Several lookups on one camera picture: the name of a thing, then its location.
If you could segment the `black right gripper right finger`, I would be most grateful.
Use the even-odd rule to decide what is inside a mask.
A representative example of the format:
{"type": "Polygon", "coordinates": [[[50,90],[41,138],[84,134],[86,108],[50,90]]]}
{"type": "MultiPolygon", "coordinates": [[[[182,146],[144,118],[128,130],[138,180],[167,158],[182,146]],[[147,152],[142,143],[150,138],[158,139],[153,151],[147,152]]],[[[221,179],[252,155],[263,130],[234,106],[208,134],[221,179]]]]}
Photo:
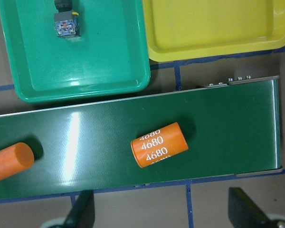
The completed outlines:
{"type": "Polygon", "coordinates": [[[239,187],[228,189],[228,218],[234,228],[269,228],[271,220],[239,187]]]}

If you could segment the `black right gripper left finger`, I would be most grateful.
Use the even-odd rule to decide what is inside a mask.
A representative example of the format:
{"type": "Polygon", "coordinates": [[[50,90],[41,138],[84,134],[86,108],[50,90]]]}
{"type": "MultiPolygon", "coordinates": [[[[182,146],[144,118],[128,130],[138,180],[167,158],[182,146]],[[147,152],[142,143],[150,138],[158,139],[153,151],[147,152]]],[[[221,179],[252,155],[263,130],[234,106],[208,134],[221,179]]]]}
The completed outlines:
{"type": "Polygon", "coordinates": [[[67,215],[64,228],[92,228],[95,222],[94,193],[84,190],[67,215]]]}

